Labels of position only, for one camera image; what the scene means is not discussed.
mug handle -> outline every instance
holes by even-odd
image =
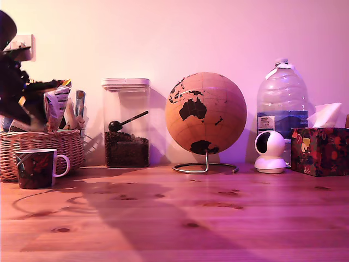
[[[59,155],[56,156],[55,161],[57,161],[57,158],[58,158],[58,157],[64,158],[64,160],[65,160],[66,163],[67,163],[67,169],[65,170],[65,172],[64,172],[63,174],[57,175],[56,173],[54,173],[54,174],[53,174],[53,177],[61,177],[61,176],[64,176],[64,175],[66,175],[66,174],[69,172],[69,170],[70,170],[70,161],[69,161],[69,158],[66,157],[66,156],[64,156],[64,155],[62,155],[62,154],[59,154]]]

cork globe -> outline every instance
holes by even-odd
[[[226,150],[245,128],[246,102],[239,87],[216,73],[183,78],[172,89],[165,108],[173,139],[195,154]]]

light switch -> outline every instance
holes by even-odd
[[[13,50],[24,47],[30,47],[30,49],[26,51],[26,53],[28,54],[26,55],[26,58],[21,59],[21,61],[31,60],[34,54],[34,37],[32,34],[16,35],[15,38],[12,39],[11,43],[5,48],[5,50]]]

container lid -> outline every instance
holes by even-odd
[[[280,57],[275,60],[275,66],[277,66],[278,64],[288,64],[288,59]]]
[[[103,78],[102,86],[149,86],[150,80],[147,78]]]

scoop handle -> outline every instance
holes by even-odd
[[[136,115],[136,116],[134,116],[134,117],[132,117],[130,119],[127,119],[126,121],[120,123],[120,126],[123,126],[124,124],[127,124],[127,123],[129,123],[129,122],[131,122],[131,121],[133,121],[133,120],[135,120],[137,118],[140,118],[141,116],[144,116],[144,115],[146,115],[148,113],[149,113],[148,111],[145,111],[143,113],[140,113],[139,115]]]

